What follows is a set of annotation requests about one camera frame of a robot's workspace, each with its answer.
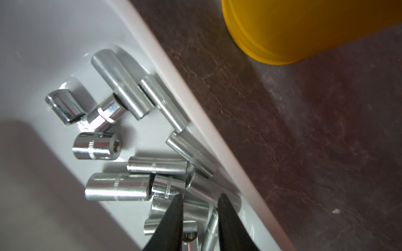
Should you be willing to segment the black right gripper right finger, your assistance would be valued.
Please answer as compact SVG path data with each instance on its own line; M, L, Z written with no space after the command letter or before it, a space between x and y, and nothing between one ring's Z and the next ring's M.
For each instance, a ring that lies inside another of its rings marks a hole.
M259 251L225 193L218 200L218 236L221 251Z

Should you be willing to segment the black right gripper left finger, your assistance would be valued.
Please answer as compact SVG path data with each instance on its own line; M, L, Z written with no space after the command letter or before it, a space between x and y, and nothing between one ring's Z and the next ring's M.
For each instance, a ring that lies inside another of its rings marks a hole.
M143 251L181 251L183 240L183 196L176 195Z

